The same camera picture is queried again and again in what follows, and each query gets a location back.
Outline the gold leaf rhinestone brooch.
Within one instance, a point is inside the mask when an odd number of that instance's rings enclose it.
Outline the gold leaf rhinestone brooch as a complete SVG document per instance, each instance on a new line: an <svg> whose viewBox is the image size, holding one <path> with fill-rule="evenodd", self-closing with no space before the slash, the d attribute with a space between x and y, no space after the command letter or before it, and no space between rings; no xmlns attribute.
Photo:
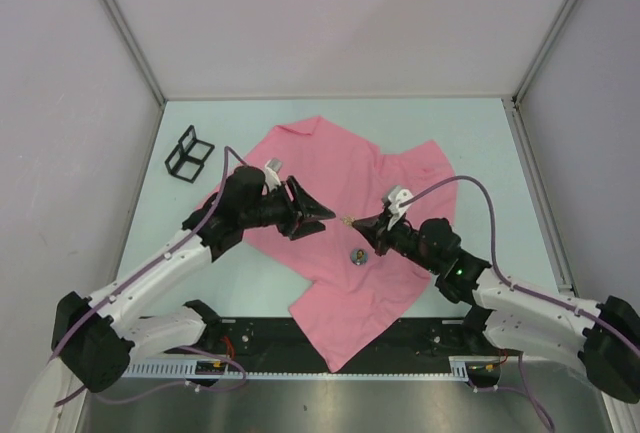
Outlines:
<svg viewBox="0 0 640 433"><path fill-rule="evenodd" d="M350 216L344 216L341 218L341 222L346 225L351 227L353 225L353 222L355 221L355 219L353 217Z"/></svg>

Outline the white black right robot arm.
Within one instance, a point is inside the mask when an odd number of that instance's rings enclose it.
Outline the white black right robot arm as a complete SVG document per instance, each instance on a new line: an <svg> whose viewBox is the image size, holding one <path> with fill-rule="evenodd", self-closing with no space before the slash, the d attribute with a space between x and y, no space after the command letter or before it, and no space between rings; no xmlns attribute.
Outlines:
<svg viewBox="0 0 640 433"><path fill-rule="evenodd" d="M462 248L444 218L428 219L419 229L389 221L381 214L352 226L377 255L396 252L433 274L447 300L470 305L461 329L469 352L484 354L495 346L541 357L584 375L617 400L638 403L639 315L628 302L553 295L502 280L488 261Z"/></svg>

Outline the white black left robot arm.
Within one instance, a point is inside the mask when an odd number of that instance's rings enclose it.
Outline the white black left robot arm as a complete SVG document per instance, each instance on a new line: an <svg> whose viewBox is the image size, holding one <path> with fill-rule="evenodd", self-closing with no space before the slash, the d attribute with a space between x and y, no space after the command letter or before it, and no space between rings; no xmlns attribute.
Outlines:
<svg viewBox="0 0 640 433"><path fill-rule="evenodd" d="M138 360L184 347L210 352L223 332L220 316L203 301L188 301L163 316L146 317L144 310L241 243L249 229L274 227L295 241L324 231L334 216L295 177L281 181L267 169L239 166L137 272L87 297L63 297L52 353L89 392L100 393Z"/></svg>

